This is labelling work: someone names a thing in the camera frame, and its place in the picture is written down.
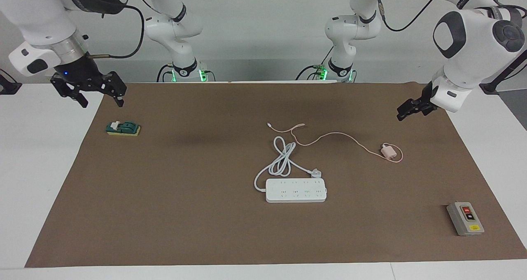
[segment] switch box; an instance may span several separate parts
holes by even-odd
[[[275,178],[266,181],[269,203],[322,203],[327,190],[322,178]]]
[[[455,202],[446,207],[457,234],[460,236],[474,236],[485,233],[485,229],[474,211],[472,204],[468,202]]]

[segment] white power strip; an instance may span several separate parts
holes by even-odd
[[[269,203],[322,203],[327,189],[322,178],[276,178],[266,181]]]

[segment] charging cable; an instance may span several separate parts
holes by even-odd
[[[282,144],[283,149],[280,149],[278,147],[278,143]],[[258,175],[254,178],[254,188],[256,190],[261,192],[266,192],[264,188],[258,187],[258,178],[264,173],[266,170],[269,172],[270,175],[273,176],[281,176],[281,177],[288,177],[291,173],[291,165],[294,165],[298,169],[301,169],[305,173],[308,173],[311,175],[311,177],[314,178],[321,178],[322,172],[318,171],[317,169],[314,169],[313,171],[307,170],[299,165],[297,165],[295,162],[291,160],[291,154],[295,150],[296,143],[292,142],[286,145],[286,141],[284,138],[277,136],[275,137],[273,141],[273,145],[275,146],[275,150],[278,152],[279,156],[276,158],[271,164],[269,164],[267,167],[263,168]]]
[[[364,145],[362,145],[361,143],[359,143],[354,137],[346,134],[346,133],[342,133],[342,132],[331,132],[331,133],[327,133],[327,134],[324,134],[320,137],[318,137],[315,141],[309,143],[309,144],[303,144],[303,143],[300,143],[300,141],[298,141],[296,135],[293,133],[294,130],[296,130],[296,128],[301,128],[302,126],[305,126],[305,124],[297,124],[296,126],[293,126],[292,128],[290,128],[289,130],[285,130],[285,131],[280,131],[280,130],[276,130],[275,128],[273,128],[273,126],[270,124],[270,123],[267,123],[267,126],[269,126],[269,128],[271,128],[271,130],[277,132],[277,133],[291,133],[291,136],[293,136],[293,138],[295,139],[295,143],[297,143],[298,145],[300,146],[309,146],[309,145],[313,145],[315,143],[317,143],[318,141],[320,141],[320,139],[326,137],[326,136],[329,136],[329,135],[343,135],[343,136],[346,136],[350,139],[352,139],[353,141],[355,141],[355,143],[357,143],[357,145],[359,145],[360,147],[362,147],[364,150],[366,150],[369,154],[373,154],[374,156],[378,156],[380,158],[383,158],[384,160],[387,160],[389,162],[393,162],[393,163],[400,163],[403,161],[403,151],[397,146],[397,145],[393,145],[393,144],[390,144],[390,143],[383,143],[382,144],[382,148],[381,148],[381,154],[377,154],[373,151],[370,151],[369,149],[367,149]],[[395,152],[395,150],[393,149],[393,147],[397,148],[400,152],[401,152],[401,158],[399,160],[394,160],[396,157],[397,157],[397,153]]]

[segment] white usb cable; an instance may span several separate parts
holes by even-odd
[[[278,145],[277,145],[279,143],[278,141],[282,143],[283,149],[278,148]],[[318,171],[317,169],[314,169],[313,171],[307,170],[297,165],[295,162],[291,160],[290,157],[293,151],[295,150],[296,143],[292,142],[286,145],[286,141],[284,140],[284,138],[277,136],[275,137],[273,141],[273,145],[275,146],[275,150],[278,152],[279,156],[273,162],[271,162],[271,164],[263,168],[262,171],[258,173],[258,175],[256,175],[256,177],[254,178],[254,188],[256,188],[256,190],[261,191],[261,192],[266,192],[264,188],[259,188],[257,184],[258,178],[262,175],[262,173],[265,172],[265,170],[267,170],[269,174],[273,176],[288,177],[289,174],[291,173],[291,165],[294,165],[295,167],[297,167],[298,169],[301,169],[305,173],[310,174],[312,177],[316,177],[316,178],[322,177],[322,173]]]

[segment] gray control box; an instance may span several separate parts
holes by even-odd
[[[472,204],[468,202],[455,202],[446,207],[454,223],[457,234],[460,236],[473,236],[485,233],[485,229],[476,215]]]

